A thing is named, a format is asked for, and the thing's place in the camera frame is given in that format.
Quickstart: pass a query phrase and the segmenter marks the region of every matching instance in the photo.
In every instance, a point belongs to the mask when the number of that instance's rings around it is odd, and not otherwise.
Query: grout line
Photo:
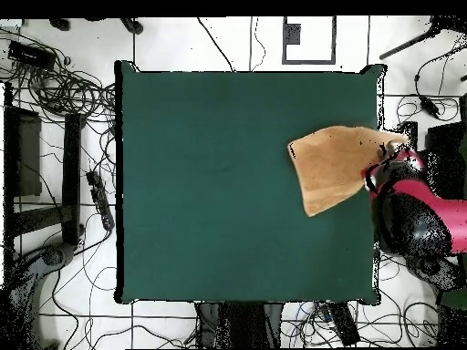
[[[49,314],[49,313],[39,313],[39,316],[53,316],[53,317],[69,317],[68,314]],[[89,315],[83,314],[74,314],[77,318],[89,318]],[[196,320],[196,316],[175,316],[175,315],[104,315],[104,314],[95,314],[91,315],[91,318],[109,318],[109,319],[130,319],[130,318],[139,318],[139,319],[180,319],[180,320]],[[302,322],[298,319],[283,319],[283,322]],[[356,322],[356,324],[379,324],[379,325],[395,325],[401,326],[402,324],[398,324],[397,322],[375,322],[375,323],[368,323],[368,322]],[[424,324],[410,324],[415,326],[424,326]]]
[[[66,316],[68,314],[55,314],[55,313],[39,313],[39,316]],[[77,318],[89,318],[89,315],[83,314],[74,314]],[[91,318],[110,318],[110,319],[131,319],[131,318],[140,318],[140,319],[182,319],[182,320],[192,320],[196,319],[195,316],[175,316],[175,315],[105,315],[105,314],[92,314]]]
[[[131,349],[133,348],[134,330],[133,304],[131,304]]]
[[[368,37],[367,37],[367,66],[369,65],[369,30],[370,30],[370,24],[369,24],[369,19],[371,18],[370,15],[368,15]]]
[[[377,94],[377,97],[417,97],[418,95],[417,94],[414,94],[414,93],[410,93],[410,94],[386,94],[386,93],[382,93],[382,94]],[[461,96],[432,96],[432,95],[428,95],[428,94],[423,94],[424,97],[428,97],[428,98],[462,98],[463,95]]]
[[[22,202],[23,205],[55,205],[53,202],[32,202],[32,201],[25,201]],[[85,203],[80,203],[79,204],[81,207],[95,207],[96,204],[85,204]],[[115,204],[109,204],[110,207],[115,207]]]
[[[136,34],[133,34],[133,65],[136,66]]]
[[[253,17],[250,16],[250,61],[248,63],[248,71],[252,70],[252,54],[253,54]]]
[[[358,323],[358,303],[357,303],[357,305],[355,307],[355,320],[354,321],[355,321],[356,324]]]

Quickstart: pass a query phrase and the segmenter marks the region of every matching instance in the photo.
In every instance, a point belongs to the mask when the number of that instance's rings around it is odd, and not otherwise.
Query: metal stand
[[[37,324],[38,298],[43,280],[68,265],[78,247],[84,227],[79,224],[81,129],[79,115],[66,115],[62,205],[15,213],[19,109],[5,98],[5,283],[0,292],[0,345],[12,349],[43,348]],[[14,238],[20,234],[61,224],[62,243],[18,256]]]

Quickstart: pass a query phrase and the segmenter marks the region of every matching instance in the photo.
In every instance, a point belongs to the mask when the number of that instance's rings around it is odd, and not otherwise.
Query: black power adapter
[[[24,65],[52,71],[57,57],[41,48],[25,46],[12,41],[8,50],[8,58]]]
[[[440,114],[440,110],[434,104],[434,102],[425,96],[419,96],[419,99],[420,99],[420,107],[423,110],[425,110],[428,114],[430,114],[432,117],[438,118],[438,114]]]

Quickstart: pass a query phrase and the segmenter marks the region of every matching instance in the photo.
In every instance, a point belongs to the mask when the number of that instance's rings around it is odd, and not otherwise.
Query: floor tile
[[[237,71],[247,71],[250,17],[202,17]],[[135,60],[141,71],[230,71],[225,58],[196,17],[142,17]]]
[[[81,212],[83,221],[95,213],[90,207]],[[86,234],[86,246],[100,242],[106,232],[102,228],[98,215],[89,218]],[[116,235],[115,232],[101,245],[80,253],[64,269],[56,290],[56,300],[75,314],[130,315],[130,305],[117,304],[114,300],[116,286]],[[50,299],[52,289],[57,282],[57,274],[47,277],[41,293],[41,312],[56,313],[57,307]]]
[[[61,50],[71,59],[70,71],[85,71],[97,77],[103,87],[114,83],[115,61],[132,59],[133,35],[118,19],[98,22],[69,19],[69,22],[70,30],[62,32],[46,19],[30,19],[21,33]]]
[[[171,349],[176,347],[164,338],[177,340],[172,341],[172,343],[182,346],[183,341],[192,334],[196,326],[193,319],[134,318],[133,323],[133,348],[135,349]]]
[[[433,98],[440,109],[440,121],[420,108],[418,97],[384,97],[384,129],[394,129],[404,120],[416,121],[419,128],[419,150],[425,148],[425,136],[429,128],[461,121],[458,98]]]
[[[369,61],[370,63],[384,63],[388,66],[384,91],[389,94],[415,93],[413,79],[419,68],[428,60],[450,51],[459,37],[459,34],[452,31],[442,31],[434,38],[380,60],[381,54],[428,31],[430,17],[373,15],[370,20]],[[464,50],[454,54],[448,60],[441,89],[442,95],[462,95],[467,92],[467,84],[460,81],[466,73],[464,66],[466,57],[467,50]],[[421,94],[438,94],[445,61],[444,58],[430,63],[420,72],[419,91]]]
[[[335,65],[283,65],[283,16],[260,17],[257,37],[265,47],[263,64],[256,71],[346,71],[359,72],[367,64],[367,16],[337,17],[337,42]],[[309,41],[318,36],[307,36]],[[254,51],[257,59],[254,63],[260,63],[263,50],[254,39]]]
[[[402,323],[405,308],[414,302],[435,303],[435,295],[430,286],[411,275],[401,258],[382,263],[379,272],[381,304],[358,307],[358,322]]]
[[[195,317],[194,304],[189,302],[138,301],[133,305],[134,315],[167,315]]]
[[[88,318],[78,318],[78,330],[67,345],[67,350],[89,350],[89,347],[95,348],[95,350],[126,350],[131,348],[130,318],[94,317],[91,321],[89,322]],[[76,321],[69,316],[41,315],[39,323],[45,339],[58,339],[60,341],[59,349],[63,349],[77,325]]]

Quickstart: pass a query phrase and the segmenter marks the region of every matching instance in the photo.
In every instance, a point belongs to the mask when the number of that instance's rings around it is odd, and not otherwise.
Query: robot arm
[[[445,257],[467,252],[467,201],[436,196],[410,149],[395,151],[364,177],[380,249],[403,256],[413,274],[443,291],[463,288],[465,271]]]

